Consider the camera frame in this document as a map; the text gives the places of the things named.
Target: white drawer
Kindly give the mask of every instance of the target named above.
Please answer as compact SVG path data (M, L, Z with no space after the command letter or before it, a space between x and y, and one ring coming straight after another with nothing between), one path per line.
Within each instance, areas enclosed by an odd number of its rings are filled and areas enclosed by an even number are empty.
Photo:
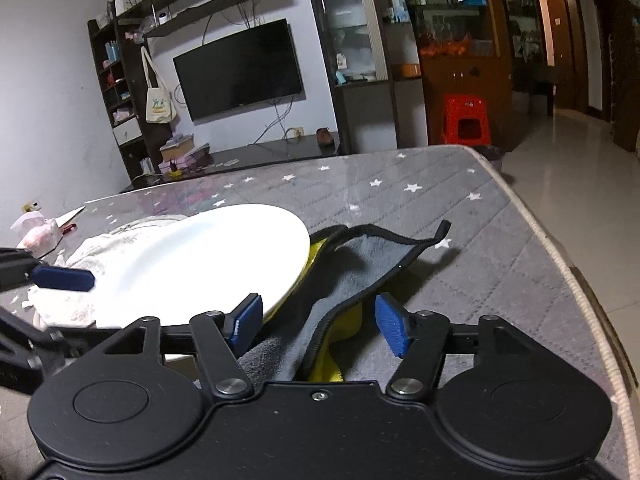
M140 125L138 124L138 118L134 117L126 123L122 123L119 126L116 126L113 129L113 136L116 138L116 142L118 143L118 145L124 144L125 142L129 142L133 139L137 139L138 137L142 137Z

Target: yellow cloth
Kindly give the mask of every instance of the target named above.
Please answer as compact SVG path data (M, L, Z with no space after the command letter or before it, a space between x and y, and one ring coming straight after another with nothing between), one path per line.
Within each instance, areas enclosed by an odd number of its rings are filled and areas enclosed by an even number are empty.
M322 340L318 357L308 377L310 383L341 383L344 381L342 372L329 352L329 345L355 336L362 325L362 305L352 306L338 316Z
M316 256L320 251L322 245L326 242L327 238L324 240L320 240L315 244L312 244L309 248L309 257L306 260L305 268L300 273L296 284L291 287L291 291L282 299L282 301L278 304L276 308L274 308L270 314L267 316L267 319L264 322L273 317L273 315L278 311L280 306L285 302L285 300L289 297L291 292L295 290L298 286L302 278L308 273L308 270L311 268L313 263L316 260ZM360 327L362 325L362 305L357 304L352 306L346 312L343 312L338 316L332 325L329 327L326 335L324 336L324 340L322 341L322 345L318 351L318 357L316 358L316 362L314 363L314 368L311 371L311 375L308 377L308 382L310 383L335 383L342 382L344 378L342 376L342 372L338 365L335 363L334 359L331 357L331 353L329 352L329 346L336 341L342 341L343 339L348 339L358 333Z

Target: gray mattress cover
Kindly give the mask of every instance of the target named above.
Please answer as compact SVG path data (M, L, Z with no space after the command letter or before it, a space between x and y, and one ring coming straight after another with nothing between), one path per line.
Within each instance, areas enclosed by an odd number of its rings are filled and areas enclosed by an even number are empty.
M436 310L452 322L498 314L597 382L615 402L598 460L620 479L636 478L633 421L593 311L513 191L471 150L433 146L309 160L131 192L88 203L77 218L78 231L64 243L73 251L85 238L146 216L189 216L241 203L286 208L309 232L372 223L427 238L441 220L452 222L446 241L427 249L390 285L394 293L407 309ZM0 304L29 318L20 308L25 299L25 289L17 290L0 295ZM381 384L398 365L369 325L340 345L338 362L348 380ZM466 356L448 359L443 381L469 366ZM6 480L25 478L41 460L26 423L27 401L0 389L0 468Z

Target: plastic bag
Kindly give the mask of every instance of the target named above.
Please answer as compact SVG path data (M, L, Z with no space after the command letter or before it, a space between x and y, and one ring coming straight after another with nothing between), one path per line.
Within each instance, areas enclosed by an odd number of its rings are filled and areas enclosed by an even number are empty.
M62 239L56 219L47 220L37 211L18 218L11 226L11 231L22 237L16 248L27 249L36 258L50 253Z

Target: blue gripper pad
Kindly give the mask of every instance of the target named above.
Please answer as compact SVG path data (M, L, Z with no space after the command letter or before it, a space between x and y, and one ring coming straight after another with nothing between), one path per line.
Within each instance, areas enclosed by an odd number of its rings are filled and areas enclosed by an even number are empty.
M388 292L376 297L376 324L396 357L404 357L409 337L409 313Z
M67 269L39 265L31 271L29 279L41 288L57 288L75 292L89 292L95 285L95 277L90 270Z
M235 319L228 344L234 355L240 357L249 349L251 341L262 327L262 298L257 294L249 295L231 315Z

